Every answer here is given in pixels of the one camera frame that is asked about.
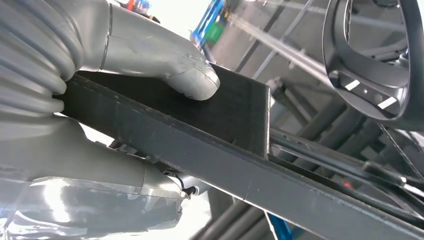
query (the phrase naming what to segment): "black metal beam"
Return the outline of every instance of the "black metal beam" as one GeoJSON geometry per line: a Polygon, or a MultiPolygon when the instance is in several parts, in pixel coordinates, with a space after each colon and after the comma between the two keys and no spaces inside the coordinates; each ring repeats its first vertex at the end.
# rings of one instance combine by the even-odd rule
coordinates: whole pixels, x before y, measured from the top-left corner
{"type": "Polygon", "coordinates": [[[118,93],[74,77],[60,97],[64,114],[324,239],[424,240],[424,231],[399,218],[130,99],[133,89],[120,84],[118,93]]]}

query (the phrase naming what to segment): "metal rod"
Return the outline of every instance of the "metal rod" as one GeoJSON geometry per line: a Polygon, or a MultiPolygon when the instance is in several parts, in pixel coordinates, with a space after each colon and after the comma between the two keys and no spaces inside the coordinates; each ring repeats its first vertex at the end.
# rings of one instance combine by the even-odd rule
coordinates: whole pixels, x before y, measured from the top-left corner
{"type": "Polygon", "coordinates": [[[265,217],[259,220],[252,228],[250,228],[239,240],[258,240],[264,239],[264,236],[267,232],[270,232],[270,226],[265,217]]]}
{"type": "MultiPolygon", "coordinates": [[[[285,30],[280,41],[284,42],[284,39],[287,38],[293,30],[296,28],[296,26],[300,23],[306,12],[308,11],[308,8],[315,2],[315,0],[308,0],[306,4],[303,6],[303,8],[300,10],[300,12],[297,14],[297,16],[294,18],[294,20],[290,23],[288,28],[285,30]]],[[[265,58],[263,63],[260,65],[260,67],[257,69],[257,71],[253,74],[252,79],[257,79],[259,75],[264,71],[264,69],[267,67],[267,65],[271,62],[273,57],[277,54],[276,51],[272,50],[268,56],[265,58]]]]}
{"type": "MultiPolygon", "coordinates": [[[[329,149],[338,149],[354,134],[358,125],[365,121],[365,116],[353,108],[349,108],[342,116],[341,121],[333,126],[328,133],[322,137],[318,143],[329,149]]],[[[319,165],[313,162],[298,158],[293,162],[303,169],[315,171],[319,165]]]]}
{"type": "Polygon", "coordinates": [[[286,96],[285,89],[278,89],[274,94],[272,95],[275,98],[275,101],[277,103],[280,103],[281,105],[285,106],[291,114],[296,118],[296,120],[300,123],[302,127],[306,126],[308,124],[308,120],[306,117],[299,111],[299,109],[296,107],[296,105],[286,96]]]}
{"type": "Polygon", "coordinates": [[[293,95],[294,99],[302,106],[303,109],[307,112],[307,114],[313,118],[317,115],[318,111],[314,106],[304,97],[295,87],[287,87],[287,90],[293,95]]]}
{"type": "MultiPolygon", "coordinates": [[[[263,32],[264,33],[267,33],[271,29],[271,27],[274,25],[274,23],[278,20],[279,16],[283,12],[284,8],[285,7],[284,6],[281,6],[281,5],[277,7],[277,9],[275,10],[274,14],[271,16],[271,18],[269,19],[268,23],[263,28],[263,32]]],[[[255,40],[252,43],[252,45],[244,53],[243,57],[241,58],[240,63],[235,68],[234,72],[240,73],[240,71],[243,69],[243,67],[246,65],[246,63],[248,62],[248,60],[251,58],[251,56],[255,52],[255,50],[258,48],[259,44],[260,44],[260,41],[258,41],[258,40],[255,40]]]]}
{"type": "Polygon", "coordinates": [[[333,85],[330,83],[330,80],[327,76],[325,67],[320,62],[317,62],[316,60],[310,58],[309,56],[306,56],[305,54],[279,41],[278,39],[272,37],[271,35],[264,33],[257,27],[247,23],[246,21],[238,18],[235,15],[231,15],[229,19],[237,27],[251,34],[257,40],[261,41],[263,44],[275,50],[280,55],[282,55],[283,57],[291,61],[293,64],[299,66],[304,71],[306,71],[307,73],[317,78],[319,81],[321,81],[323,84],[325,84],[329,88],[334,89],[333,85]]]}
{"type": "Polygon", "coordinates": [[[237,219],[218,240],[236,240],[252,227],[262,216],[264,211],[251,206],[249,210],[237,219]]]}
{"type": "MultiPolygon", "coordinates": [[[[307,140],[316,139],[324,132],[346,109],[345,102],[338,96],[325,106],[312,120],[303,127],[297,135],[307,140]]],[[[297,157],[287,153],[279,152],[276,157],[293,162],[297,157]]]]}
{"type": "MultiPolygon", "coordinates": [[[[348,139],[337,151],[342,154],[355,157],[356,155],[359,155],[369,144],[377,140],[381,134],[382,131],[377,124],[373,120],[368,120],[364,123],[362,129],[356,133],[354,137],[348,139]]],[[[329,171],[325,167],[319,167],[315,172],[326,178],[332,178],[334,175],[333,171],[329,171]]]]}
{"type": "Polygon", "coordinates": [[[225,211],[199,238],[199,240],[215,240],[231,223],[249,208],[249,205],[239,201],[225,211]]]}
{"type": "MultiPolygon", "coordinates": [[[[265,0],[256,0],[257,2],[265,2],[265,0]]],[[[284,1],[284,2],[273,2],[273,1],[266,1],[267,4],[275,4],[275,5],[280,5],[280,6],[284,6],[286,8],[290,8],[290,9],[298,9],[301,10],[304,8],[304,4],[302,3],[296,3],[296,2],[289,2],[289,1],[284,1]]],[[[307,8],[307,11],[310,13],[315,13],[315,14],[320,14],[320,15],[325,15],[327,13],[327,10],[321,7],[316,7],[316,6],[309,6],[307,8]]],[[[397,24],[397,23],[392,23],[392,22],[387,22],[387,21],[381,21],[381,20],[377,20],[377,19],[372,19],[372,18],[368,18],[368,17],[364,17],[364,16],[358,16],[358,15],[353,15],[351,17],[351,21],[353,23],[357,23],[357,24],[362,24],[362,25],[369,25],[369,26],[374,26],[374,27],[378,27],[378,28],[383,28],[383,29],[389,29],[392,31],[396,31],[396,32],[401,32],[404,33],[406,32],[406,28],[404,25],[402,24],[397,24]]]]}

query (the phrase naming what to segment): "black plastic part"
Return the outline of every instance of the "black plastic part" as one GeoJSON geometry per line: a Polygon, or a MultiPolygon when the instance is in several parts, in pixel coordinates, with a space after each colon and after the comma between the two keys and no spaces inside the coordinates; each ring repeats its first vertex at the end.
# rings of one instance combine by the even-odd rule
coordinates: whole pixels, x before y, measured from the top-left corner
{"type": "MultiPolygon", "coordinates": [[[[261,133],[267,136],[267,119],[269,111],[269,90],[260,83],[244,78],[233,72],[228,72],[215,67],[221,80],[221,88],[216,101],[220,104],[214,108],[225,108],[227,104],[237,104],[241,110],[253,111],[244,114],[245,117],[239,123],[250,122],[257,116],[262,123],[255,124],[248,133],[252,142],[264,142],[261,133]],[[258,100],[254,96],[262,95],[264,98],[258,100]]],[[[109,74],[92,73],[91,79],[101,83],[102,79],[111,77],[109,74]]],[[[330,240],[424,240],[424,231],[394,217],[388,213],[378,210],[369,204],[356,200],[344,193],[325,186],[325,183],[317,182],[305,177],[297,168],[289,169],[270,162],[260,153],[264,152],[264,145],[258,148],[250,148],[250,144],[228,143],[227,140],[219,139],[209,133],[220,133],[219,130],[205,127],[205,122],[197,122],[196,115],[191,117],[190,111],[184,113],[184,109],[191,106],[204,105],[205,108],[212,103],[197,102],[180,104],[182,113],[176,116],[164,114],[157,109],[147,106],[143,102],[137,102],[126,96],[128,92],[148,92],[162,94],[162,105],[177,100],[179,94],[169,92],[173,97],[167,97],[167,91],[163,87],[134,90],[134,85],[125,81],[126,77],[119,77],[122,92],[118,93],[105,86],[97,84],[81,76],[75,76],[67,82],[67,92],[59,96],[65,103],[64,114],[107,134],[122,143],[127,143],[133,148],[148,154],[171,167],[195,176],[205,182],[237,196],[248,203],[254,204],[261,209],[267,210],[276,216],[282,217],[291,223],[302,226],[305,229],[330,240]],[[181,120],[191,120],[209,133],[189,125],[181,120]]],[[[142,82],[151,83],[152,80],[144,78],[137,79],[138,87],[142,82]]],[[[144,87],[155,87],[159,83],[151,83],[144,87]]],[[[228,116],[216,115],[216,119],[207,118],[209,124],[231,124],[220,123],[228,119],[228,116]]]]}
{"type": "Polygon", "coordinates": [[[322,37],[324,63],[331,83],[343,99],[365,115],[386,126],[409,131],[424,130],[424,30],[419,0],[399,1],[407,31],[409,71],[366,57],[353,50],[347,40],[352,0],[331,0],[322,37]],[[341,81],[358,80],[368,92],[374,91],[396,102],[381,109],[380,100],[366,99],[346,89],[341,81]]]}
{"type": "MultiPolygon", "coordinates": [[[[103,86],[104,91],[115,91],[133,100],[133,103],[142,103],[148,109],[159,111],[173,121],[181,121],[227,143],[265,157],[268,153],[268,86],[217,65],[214,65],[214,69],[222,79],[221,85],[216,94],[205,101],[189,99],[155,78],[79,71],[74,80],[81,80],[78,76],[84,77],[103,86]]],[[[121,99],[118,94],[114,98],[118,102],[131,102],[129,99],[121,99]]],[[[86,104],[83,97],[78,101],[81,105],[86,104]]],[[[65,113],[77,111],[71,109],[70,105],[65,106],[65,113]]],[[[111,109],[112,106],[99,104],[95,114],[104,114],[107,118],[108,115],[103,113],[105,111],[109,112],[110,120],[118,118],[119,109],[111,109]]],[[[131,145],[129,138],[119,140],[125,140],[124,143],[131,145]]]]}

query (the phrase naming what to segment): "gray metal bar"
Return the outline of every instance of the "gray metal bar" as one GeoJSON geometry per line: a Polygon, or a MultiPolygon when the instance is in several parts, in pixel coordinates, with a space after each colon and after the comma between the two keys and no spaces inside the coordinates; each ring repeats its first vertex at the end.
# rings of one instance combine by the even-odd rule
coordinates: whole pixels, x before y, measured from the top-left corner
{"type": "MultiPolygon", "coordinates": [[[[293,30],[296,28],[296,26],[300,23],[306,12],[308,11],[308,8],[315,2],[315,0],[308,0],[306,4],[303,6],[303,8],[300,10],[300,12],[297,14],[297,16],[294,18],[294,20],[290,23],[288,28],[285,30],[280,41],[284,42],[284,39],[287,38],[293,30]]],[[[252,79],[257,79],[259,75],[264,71],[265,67],[271,62],[273,57],[277,54],[275,50],[272,50],[268,56],[265,58],[263,63],[260,65],[260,67],[257,69],[257,71],[253,74],[252,79]]]]}
{"type": "Polygon", "coordinates": [[[287,87],[287,90],[293,95],[294,99],[296,99],[296,101],[302,106],[302,108],[305,109],[305,111],[311,118],[317,115],[318,111],[315,109],[315,107],[312,106],[312,104],[306,99],[306,97],[304,97],[295,87],[287,87]]]}
{"type": "Polygon", "coordinates": [[[236,202],[204,232],[199,240],[215,240],[238,218],[238,216],[249,209],[249,207],[248,204],[242,201],[236,202]]]}
{"type": "Polygon", "coordinates": [[[261,238],[266,233],[271,232],[270,231],[270,225],[268,224],[268,221],[265,217],[263,217],[261,220],[259,220],[255,226],[250,228],[249,231],[247,231],[243,236],[241,236],[238,240],[258,240],[263,239],[261,238]]]}
{"type": "Polygon", "coordinates": [[[407,47],[408,41],[406,38],[404,38],[391,45],[367,49],[360,51],[359,53],[379,61],[384,61],[398,58],[402,50],[405,50],[407,47]]]}
{"type": "Polygon", "coordinates": [[[291,114],[296,118],[302,127],[308,124],[306,117],[299,111],[296,105],[286,96],[284,89],[278,89],[272,96],[275,98],[277,103],[285,106],[291,114]]]}
{"type": "MultiPolygon", "coordinates": [[[[325,131],[335,119],[337,119],[346,110],[346,104],[339,96],[325,106],[312,120],[303,127],[297,135],[307,140],[316,139],[323,131],[325,131]]],[[[297,157],[281,151],[276,157],[284,159],[284,161],[293,162],[297,157]]]]}
{"type": "Polygon", "coordinates": [[[247,212],[235,221],[218,240],[237,240],[252,227],[261,217],[264,211],[251,206],[247,212]]]}
{"type": "Polygon", "coordinates": [[[327,76],[326,69],[321,63],[310,58],[309,56],[306,56],[305,54],[302,54],[298,50],[279,41],[273,36],[264,33],[262,30],[247,23],[246,21],[242,20],[241,18],[235,15],[231,15],[229,19],[237,27],[249,33],[254,38],[261,41],[263,44],[267,45],[271,49],[275,50],[277,53],[290,60],[293,64],[299,66],[307,73],[317,78],[329,88],[334,89],[327,76]]]}
{"type": "MultiPolygon", "coordinates": [[[[266,3],[267,4],[281,5],[281,6],[284,6],[286,8],[298,9],[298,10],[303,9],[304,6],[305,6],[302,3],[289,2],[289,1],[275,2],[275,1],[268,1],[267,0],[266,3]]],[[[307,11],[310,12],[310,13],[316,13],[316,14],[321,14],[321,15],[325,15],[327,13],[326,9],[321,8],[321,7],[316,7],[316,6],[307,7],[307,11]]],[[[392,23],[392,22],[387,22],[387,21],[381,21],[381,20],[377,20],[377,19],[364,17],[364,16],[353,15],[351,17],[351,21],[353,23],[357,23],[357,24],[369,25],[369,26],[374,26],[374,27],[383,28],[383,29],[389,29],[389,30],[392,30],[392,31],[397,31],[397,32],[402,32],[402,33],[404,33],[406,31],[405,26],[402,25],[402,24],[397,24],[397,23],[392,23]]]]}
{"type": "MultiPolygon", "coordinates": [[[[279,16],[283,12],[284,8],[285,7],[284,6],[281,6],[281,5],[279,5],[277,7],[277,9],[275,10],[274,14],[271,16],[271,18],[269,19],[268,23],[263,28],[263,32],[264,33],[267,33],[271,29],[271,27],[274,25],[274,23],[278,20],[279,16]]],[[[246,65],[246,63],[248,62],[248,60],[251,58],[251,56],[253,55],[253,53],[255,52],[255,50],[258,48],[259,43],[260,42],[258,40],[255,40],[249,46],[249,48],[247,48],[247,51],[244,53],[243,57],[241,58],[240,63],[235,68],[234,72],[239,73],[243,69],[243,67],[246,65]]]]}

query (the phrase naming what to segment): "gray metal pipe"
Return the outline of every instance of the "gray metal pipe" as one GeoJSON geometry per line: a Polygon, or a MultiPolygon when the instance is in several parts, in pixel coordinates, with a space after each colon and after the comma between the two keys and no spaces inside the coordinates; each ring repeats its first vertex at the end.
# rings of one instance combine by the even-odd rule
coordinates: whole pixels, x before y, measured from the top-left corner
{"type": "Polygon", "coordinates": [[[198,240],[216,240],[250,205],[238,201],[225,211],[198,240]]]}
{"type": "Polygon", "coordinates": [[[289,61],[291,61],[293,64],[299,66],[305,72],[311,74],[315,78],[317,78],[320,82],[325,84],[331,89],[334,89],[333,85],[331,84],[326,69],[324,65],[317,62],[316,60],[310,58],[309,56],[306,56],[305,54],[302,54],[298,50],[292,48],[291,46],[279,41],[278,39],[274,38],[273,36],[264,33],[257,27],[249,24],[248,22],[242,20],[241,18],[232,15],[230,16],[230,21],[235,24],[237,27],[245,31],[246,33],[252,35],[257,40],[261,41],[266,46],[270,47],[271,49],[275,50],[277,53],[279,53],[281,56],[287,58],[289,61]]]}
{"type": "MultiPolygon", "coordinates": [[[[285,30],[280,41],[284,42],[284,39],[287,38],[293,30],[296,28],[296,26],[300,23],[306,12],[308,11],[308,8],[315,2],[315,0],[308,0],[306,4],[303,6],[303,8],[300,10],[300,12],[297,14],[297,16],[294,18],[294,20],[290,23],[288,28],[285,30]]],[[[275,50],[272,50],[271,53],[268,54],[268,56],[265,58],[263,63],[260,65],[260,67],[257,69],[257,71],[253,74],[252,79],[257,79],[259,75],[264,71],[265,67],[271,62],[273,57],[277,54],[275,50]]]]}
{"type": "Polygon", "coordinates": [[[234,222],[230,228],[218,240],[236,240],[243,235],[251,226],[256,223],[262,216],[264,211],[257,207],[251,206],[247,212],[234,222]]]}
{"type": "MultiPolygon", "coordinates": [[[[256,1],[257,2],[265,2],[265,0],[256,0],[256,1]]],[[[266,1],[266,3],[267,4],[280,5],[280,6],[284,6],[286,8],[297,9],[297,10],[301,10],[305,6],[305,4],[290,2],[290,1],[281,1],[281,2],[266,1]]],[[[321,8],[321,7],[316,7],[316,6],[309,6],[309,7],[307,7],[306,10],[310,13],[315,13],[315,14],[320,14],[320,15],[325,15],[327,13],[326,9],[321,8]]],[[[401,33],[406,32],[406,28],[402,24],[397,24],[397,23],[392,23],[392,22],[387,22],[387,21],[381,21],[381,20],[377,20],[377,19],[364,17],[364,16],[353,15],[351,17],[351,21],[353,23],[357,23],[357,24],[374,26],[374,27],[388,29],[388,30],[392,30],[392,31],[396,31],[396,32],[401,32],[401,33]]]]}
{"type": "Polygon", "coordinates": [[[241,236],[238,240],[258,240],[263,239],[266,233],[270,233],[270,225],[267,221],[266,217],[263,217],[259,220],[252,228],[249,229],[243,236],[241,236]]]}

